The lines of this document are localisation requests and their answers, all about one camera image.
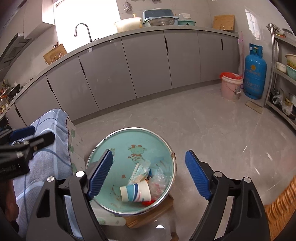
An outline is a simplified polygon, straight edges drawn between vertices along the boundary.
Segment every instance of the blue gas cylinder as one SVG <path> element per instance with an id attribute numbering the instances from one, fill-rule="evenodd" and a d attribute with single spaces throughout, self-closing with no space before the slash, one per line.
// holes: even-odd
<path id="1" fill-rule="evenodd" d="M 250 54 L 244 68 L 244 93 L 252 99 L 261 99 L 267 64 L 262 58 L 262 46 L 250 44 Z"/>

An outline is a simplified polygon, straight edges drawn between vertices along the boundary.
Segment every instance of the red plastic bag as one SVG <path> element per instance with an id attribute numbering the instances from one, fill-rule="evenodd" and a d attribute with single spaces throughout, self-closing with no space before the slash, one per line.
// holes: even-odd
<path id="1" fill-rule="evenodd" d="M 236 76 L 234 73 L 231 73 L 231 72 L 223 72 L 220 74 L 220 79 L 225 76 L 225 77 L 228 77 L 228 78 L 231 78 L 231 79 L 234 79 L 234 80 L 241 80 L 242 77 L 241 76 Z"/>

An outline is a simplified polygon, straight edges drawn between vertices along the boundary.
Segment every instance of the gray cabinet door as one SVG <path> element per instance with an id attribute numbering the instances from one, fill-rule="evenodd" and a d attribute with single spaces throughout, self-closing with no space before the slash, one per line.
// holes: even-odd
<path id="1" fill-rule="evenodd" d="M 78 54 L 85 77 L 100 110 L 136 98 L 121 39 Z"/>
<path id="2" fill-rule="evenodd" d="M 61 108 L 45 74 L 17 99 L 15 106 L 27 126 L 49 110 Z"/>
<path id="3" fill-rule="evenodd" d="M 200 50 L 196 30 L 165 30 L 172 87 L 200 82 Z"/>
<path id="4" fill-rule="evenodd" d="M 60 106 L 72 121 L 99 110 L 78 55 L 58 64 L 46 75 Z"/>
<path id="5" fill-rule="evenodd" d="M 12 104 L 12 106 L 6 112 L 5 116 L 8 119 L 8 123 L 12 129 L 20 129 L 27 127 L 22 118 L 17 113 L 14 104 Z"/>
<path id="6" fill-rule="evenodd" d="M 201 82 L 217 80 L 223 71 L 221 34 L 198 31 Z"/>
<path id="7" fill-rule="evenodd" d="M 239 45 L 237 43 L 237 38 L 228 35 L 222 35 L 222 41 L 222 72 L 231 72 L 237 74 L 239 70 Z"/>
<path id="8" fill-rule="evenodd" d="M 163 31 L 121 39 L 137 97 L 172 88 Z"/>

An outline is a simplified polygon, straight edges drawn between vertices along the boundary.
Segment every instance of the gray tile floor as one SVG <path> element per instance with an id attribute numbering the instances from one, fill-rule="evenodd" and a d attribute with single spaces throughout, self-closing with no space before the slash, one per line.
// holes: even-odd
<path id="1" fill-rule="evenodd" d="M 86 159 L 105 136 L 126 127 L 142 127 L 161 135 L 176 154 L 177 176 L 170 192 L 174 210 L 138 229 L 106 226 L 108 238 L 166 241 L 171 239 L 175 225 L 179 240 L 189 240 L 207 206 L 184 162 L 189 149 L 229 178 L 249 176 L 263 204 L 273 201 L 296 174 L 295 132 L 269 109 L 259 114 L 245 106 L 247 100 L 244 94 L 236 103 L 223 99 L 220 84 L 216 84 L 163 96 L 77 124 Z M 216 237 L 223 235 L 230 208 L 231 200 Z"/>

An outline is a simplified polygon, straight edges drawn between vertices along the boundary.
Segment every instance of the blue and white paper cup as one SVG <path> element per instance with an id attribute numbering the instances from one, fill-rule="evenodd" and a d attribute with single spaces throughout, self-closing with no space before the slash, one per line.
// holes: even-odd
<path id="1" fill-rule="evenodd" d="M 120 187 L 123 202 L 151 201 L 150 189 L 147 181 Z"/>

